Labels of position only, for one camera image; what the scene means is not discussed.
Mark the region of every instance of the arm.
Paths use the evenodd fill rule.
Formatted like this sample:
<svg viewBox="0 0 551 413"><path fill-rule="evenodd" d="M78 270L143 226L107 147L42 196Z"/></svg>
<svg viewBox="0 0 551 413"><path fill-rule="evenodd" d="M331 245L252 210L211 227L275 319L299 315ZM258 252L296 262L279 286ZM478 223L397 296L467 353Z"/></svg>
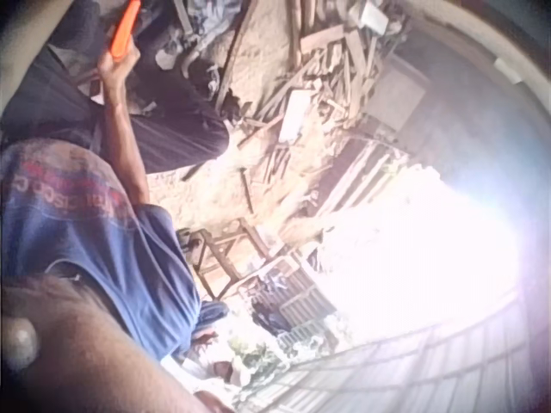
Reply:
<svg viewBox="0 0 551 413"><path fill-rule="evenodd" d="M125 86L128 73L138 59L139 51L131 41L122 61L114 62L111 54L105 52L98 64L105 99L108 160L133 205L149 202L144 162L130 123Z"/></svg>
<svg viewBox="0 0 551 413"><path fill-rule="evenodd" d="M0 117L72 0L21 3L17 4L0 36Z"/></svg>

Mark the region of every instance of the forearm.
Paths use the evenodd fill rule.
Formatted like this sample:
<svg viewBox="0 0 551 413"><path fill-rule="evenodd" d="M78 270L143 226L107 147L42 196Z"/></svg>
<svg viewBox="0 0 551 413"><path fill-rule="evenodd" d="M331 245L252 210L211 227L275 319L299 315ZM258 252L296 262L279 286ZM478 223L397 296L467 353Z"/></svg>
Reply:
<svg viewBox="0 0 551 413"><path fill-rule="evenodd" d="M0 36L0 117L72 1L27 0L17 5Z"/></svg>
<svg viewBox="0 0 551 413"><path fill-rule="evenodd" d="M105 91L108 160L133 205L149 203L144 162L130 122L126 88Z"/></svg>

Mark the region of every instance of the orange tool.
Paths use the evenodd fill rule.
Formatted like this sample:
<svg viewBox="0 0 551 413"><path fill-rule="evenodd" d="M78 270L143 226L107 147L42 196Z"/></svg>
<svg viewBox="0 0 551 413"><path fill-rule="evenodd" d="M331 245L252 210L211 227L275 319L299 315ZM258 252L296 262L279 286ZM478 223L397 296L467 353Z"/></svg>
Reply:
<svg viewBox="0 0 551 413"><path fill-rule="evenodd" d="M115 61L121 60L127 54L128 43L130 42L130 36L132 36L132 28L134 22L136 22L140 7L140 0L130 0L124 15L122 15L121 22L119 23L119 27L111 43L111 48L109 49Z"/></svg>

